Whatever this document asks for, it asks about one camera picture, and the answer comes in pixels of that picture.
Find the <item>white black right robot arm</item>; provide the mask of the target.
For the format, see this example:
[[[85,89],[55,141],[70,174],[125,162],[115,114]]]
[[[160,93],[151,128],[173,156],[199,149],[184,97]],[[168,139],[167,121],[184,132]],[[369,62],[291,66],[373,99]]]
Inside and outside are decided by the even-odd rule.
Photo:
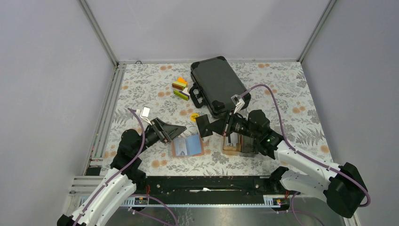
[[[203,137],[213,133],[227,137],[236,133],[251,138],[258,153],[300,170],[300,173],[286,167],[274,170],[270,188],[276,194],[289,190],[318,198],[345,218],[351,218],[357,208],[370,204],[368,190],[354,165],[348,162],[339,165],[305,154],[270,128],[270,121],[262,110],[251,111],[247,118],[227,113],[214,122],[209,122],[208,116],[203,115],[196,119],[196,123]]]

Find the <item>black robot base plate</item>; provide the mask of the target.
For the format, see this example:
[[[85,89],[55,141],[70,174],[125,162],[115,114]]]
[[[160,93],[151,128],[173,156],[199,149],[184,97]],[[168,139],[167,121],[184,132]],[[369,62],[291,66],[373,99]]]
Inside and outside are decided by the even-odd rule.
[[[285,189],[271,176],[147,176],[134,191],[172,205],[266,205],[266,198],[287,199],[294,191]]]

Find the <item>pink leather card holder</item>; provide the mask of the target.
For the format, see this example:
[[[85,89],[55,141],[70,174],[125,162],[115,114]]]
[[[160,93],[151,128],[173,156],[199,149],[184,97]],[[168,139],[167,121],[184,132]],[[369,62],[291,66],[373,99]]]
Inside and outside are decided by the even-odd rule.
[[[199,134],[189,137],[179,137],[172,141],[174,157],[194,157],[204,155],[203,140]]]

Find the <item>dark grey credit card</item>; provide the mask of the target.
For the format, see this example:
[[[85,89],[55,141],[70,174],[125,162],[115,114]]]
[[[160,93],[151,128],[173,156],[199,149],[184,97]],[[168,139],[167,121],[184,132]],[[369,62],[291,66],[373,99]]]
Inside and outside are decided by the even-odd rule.
[[[196,124],[201,138],[213,135],[213,132],[208,129],[210,122],[207,114],[197,117]]]

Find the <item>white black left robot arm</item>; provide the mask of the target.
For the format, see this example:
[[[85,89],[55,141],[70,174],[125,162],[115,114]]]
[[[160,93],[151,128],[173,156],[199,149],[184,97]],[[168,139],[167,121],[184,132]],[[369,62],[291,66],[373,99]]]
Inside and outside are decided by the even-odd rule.
[[[71,215],[63,214],[58,226],[104,226],[121,204],[146,187],[146,173],[139,170],[139,155],[157,142],[169,143],[186,130],[155,118],[142,132],[127,129],[121,135],[117,154],[100,184]]]

